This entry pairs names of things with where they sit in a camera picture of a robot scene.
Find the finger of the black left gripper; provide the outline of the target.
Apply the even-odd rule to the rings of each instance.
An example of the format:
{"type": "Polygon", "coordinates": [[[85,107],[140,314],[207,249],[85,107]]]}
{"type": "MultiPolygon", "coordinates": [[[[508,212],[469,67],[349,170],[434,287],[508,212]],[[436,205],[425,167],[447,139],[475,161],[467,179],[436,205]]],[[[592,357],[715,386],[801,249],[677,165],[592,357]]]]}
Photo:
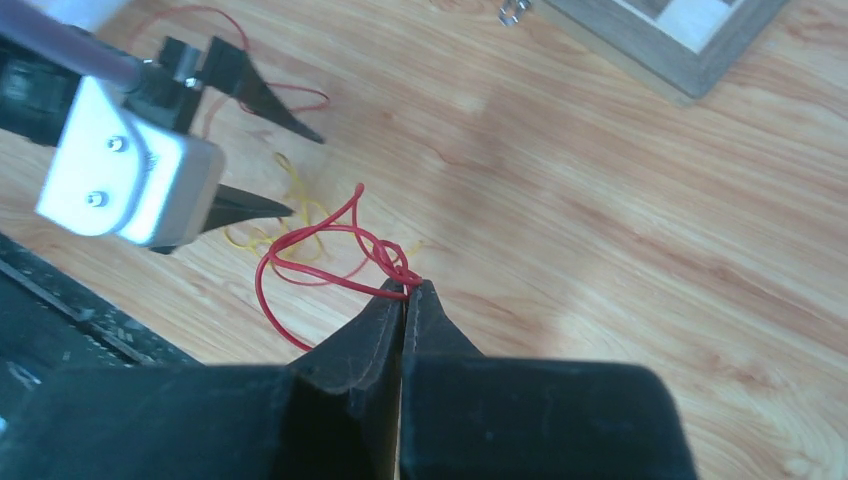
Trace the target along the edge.
{"type": "Polygon", "coordinates": [[[237,100],[262,119],[317,144],[325,143],[319,133],[298,120],[275,95],[250,55],[220,37],[213,37],[209,43],[201,69],[201,82],[205,87],[237,100]]]}
{"type": "Polygon", "coordinates": [[[222,184],[177,186],[166,197],[160,222],[148,249],[170,254],[209,231],[268,218],[290,217],[283,203],[222,184]]]}

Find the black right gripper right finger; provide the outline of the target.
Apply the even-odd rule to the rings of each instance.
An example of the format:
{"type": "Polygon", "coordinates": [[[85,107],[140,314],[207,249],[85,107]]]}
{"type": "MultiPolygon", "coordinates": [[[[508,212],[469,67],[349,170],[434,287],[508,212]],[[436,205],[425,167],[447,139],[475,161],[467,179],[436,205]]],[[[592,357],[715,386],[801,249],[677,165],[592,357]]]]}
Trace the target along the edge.
{"type": "Polygon", "coordinates": [[[632,364],[492,357],[447,317],[431,282],[408,300],[405,479],[693,479],[675,402],[632,364]]]}

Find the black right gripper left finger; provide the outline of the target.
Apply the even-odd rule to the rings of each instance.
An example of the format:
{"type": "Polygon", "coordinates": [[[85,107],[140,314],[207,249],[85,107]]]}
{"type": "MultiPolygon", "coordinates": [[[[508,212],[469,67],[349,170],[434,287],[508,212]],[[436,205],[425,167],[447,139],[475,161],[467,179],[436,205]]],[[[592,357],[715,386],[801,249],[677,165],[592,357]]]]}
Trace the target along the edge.
{"type": "Polygon", "coordinates": [[[64,370],[11,418],[5,479],[391,479],[403,289],[288,365],[64,370]]]}

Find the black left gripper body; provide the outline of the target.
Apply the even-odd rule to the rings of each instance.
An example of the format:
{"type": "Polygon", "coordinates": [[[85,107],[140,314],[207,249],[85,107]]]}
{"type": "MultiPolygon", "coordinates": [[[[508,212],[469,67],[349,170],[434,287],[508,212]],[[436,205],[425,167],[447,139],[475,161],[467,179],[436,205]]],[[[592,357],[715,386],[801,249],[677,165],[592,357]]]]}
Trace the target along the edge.
{"type": "Polygon", "coordinates": [[[122,106],[156,126],[189,133],[203,91],[196,78],[200,58],[200,50],[166,37],[158,57],[143,67],[143,85],[122,106]]]}

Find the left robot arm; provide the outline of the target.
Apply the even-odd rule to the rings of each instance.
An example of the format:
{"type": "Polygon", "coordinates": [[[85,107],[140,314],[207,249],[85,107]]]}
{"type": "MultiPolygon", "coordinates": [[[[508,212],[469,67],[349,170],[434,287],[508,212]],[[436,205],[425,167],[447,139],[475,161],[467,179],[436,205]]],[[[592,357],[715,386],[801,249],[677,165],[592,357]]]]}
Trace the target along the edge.
{"type": "Polygon", "coordinates": [[[222,183],[222,149],[191,126],[206,88],[315,143],[260,76],[248,53],[221,38],[206,51],[166,38],[155,71],[170,95],[122,95],[23,47],[1,44],[1,126],[53,149],[36,212],[80,236],[116,235],[160,254],[253,219],[291,214],[282,203],[222,183]]]}

